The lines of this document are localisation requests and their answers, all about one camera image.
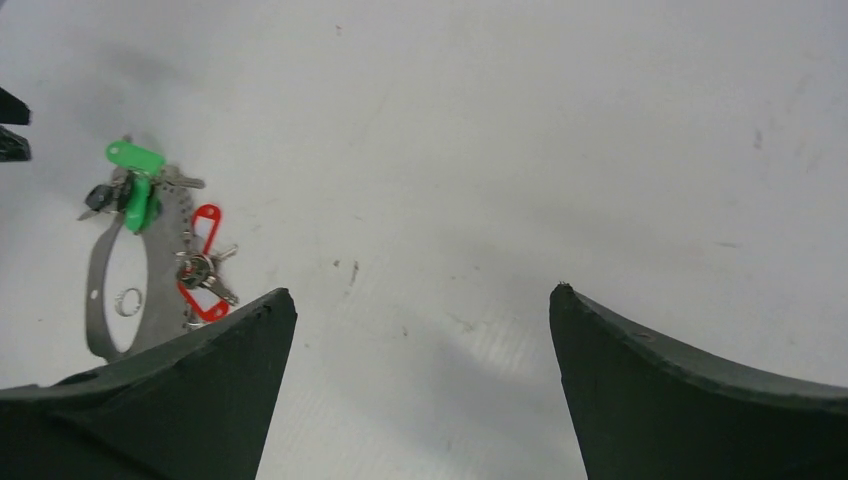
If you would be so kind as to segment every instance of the plastic key tag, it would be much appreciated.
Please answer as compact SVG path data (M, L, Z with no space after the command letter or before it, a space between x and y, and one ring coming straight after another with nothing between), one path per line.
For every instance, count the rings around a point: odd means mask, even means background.
M216 205L203 205L194 212L191 223L194 234L203 239L201 252L208 255L221 223L221 209ZM177 287L191 309L205 322L216 322L230 312L230 304L205 288L189 290L179 281Z

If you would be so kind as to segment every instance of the split ring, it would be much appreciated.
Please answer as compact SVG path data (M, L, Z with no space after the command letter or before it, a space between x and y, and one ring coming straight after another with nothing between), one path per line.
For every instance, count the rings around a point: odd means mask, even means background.
M136 300L136 304L132 307L132 309L127 311L127 309L125 308L126 307L125 300L127 298L127 294L129 294L129 293L135 293L136 296L138 297L138 300ZM119 293L115 297L115 311L118 312L118 315L120 315L122 317L132 317L133 315L138 313L139 310L141 310L141 305L143 304L143 302L142 302L143 299L144 299L144 296L142 295L141 290L139 290L135 287L128 288L128 289L124 290L123 292Z

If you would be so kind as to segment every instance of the key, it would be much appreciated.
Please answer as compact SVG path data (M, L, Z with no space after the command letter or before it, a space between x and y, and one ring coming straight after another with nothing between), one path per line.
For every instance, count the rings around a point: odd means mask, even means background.
M199 253L180 252L177 258L182 265L179 280L187 289L205 288L230 305L238 305L238 297L221 281L215 262L210 257Z
M232 257L236 253L238 253L238 245L233 245L232 247L224 250L223 252L216 253L216 254L212 255L212 262L215 265L220 265L221 262Z
M162 167L162 172L159 174L157 180L175 187L206 188L206 182L203 179L187 177L180 173L180 169L174 165L165 165Z
M223 282L221 282L221 280L216 275L210 275L206 277L206 280L203 281L203 287L209 290L210 292L214 293L230 305L238 305L238 297L235 296L235 294L230 291L229 288L224 286Z

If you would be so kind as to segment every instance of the white surface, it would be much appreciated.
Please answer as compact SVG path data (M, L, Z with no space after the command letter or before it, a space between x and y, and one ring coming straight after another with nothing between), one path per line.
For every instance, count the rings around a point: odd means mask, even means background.
M0 386L99 364L75 218L127 131L207 180L241 298L295 298L260 478L584 478L560 280L848 385L848 4L636 3L8 2Z

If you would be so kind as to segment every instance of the scuff mark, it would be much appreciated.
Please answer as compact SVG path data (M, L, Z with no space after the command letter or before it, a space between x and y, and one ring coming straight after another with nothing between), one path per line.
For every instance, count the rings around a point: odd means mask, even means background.
M473 323L466 322L465 320L459 318L458 316L454 315L453 313L450 313L450 312L445 312L445 313L447 313L447 315L451 318L451 320L453 320L454 322L456 322L456 323L458 323L459 325L462 326L462 333L471 333L471 332L474 331L474 324Z
M350 286L356 282L356 276L359 274L359 262L354 260L353 262L353 273L350 274Z
M795 84L795 90L786 100L786 113L792 113L793 110L795 110L795 105L798 103L798 100L807 93L807 88L809 88L810 82L812 81L813 75L809 73L798 80L798 83Z
M807 163L807 173L815 172L819 168L822 158L824 158L824 152L821 151L816 152L815 155L810 157L810 161Z
M798 146L795 147L795 158L801 158L801 156L804 155L804 150L806 150L806 149L807 149L807 141L801 139L798 142Z
M735 242L713 242L713 243L715 243L715 244L716 244L716 245L718 245L719 247L726 247L726 248L742 248L742 244L741 244L741 243L735 243Z

